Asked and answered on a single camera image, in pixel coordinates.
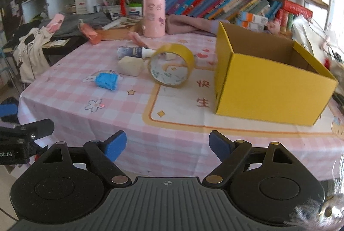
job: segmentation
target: red heart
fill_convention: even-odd
[[[208,58],[207,54],[197,53],[196,54],[199,58]]]

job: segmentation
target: pink cylinder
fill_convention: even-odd
[[[143,0],[143,35],[160,38],[165,35],[165,0]]]

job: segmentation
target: yellow tape roll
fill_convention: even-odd
[[[175,73],[169,73],[163,69],[163,61],[161,55],[163,53],[172,53],[180,56],[187,67],[185,69],[176,69]],[[195,67],[195,59],[189,48],[178,43],[169,43],[160,47],[150,58],[148,62],[148,71],[153,79],[164,86],[179,87],[190,76]]]

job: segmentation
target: silver screw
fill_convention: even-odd
[[[111,179],[111,181],[115,184],[124,184],[128,180],[128,177],[126,177],[125,175],[117,175]]]
[[[209,175],[205,178],[205,180],[209,183],[218,184],[223,181],[223,178],[219,175]]]

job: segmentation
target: blue plastic wrapper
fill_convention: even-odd
[[[99,87],[103,87],[110,90],[116,90],[117,89],[117,79],[118,75],[113,73],[100,73],[97,75],[94,82]]]

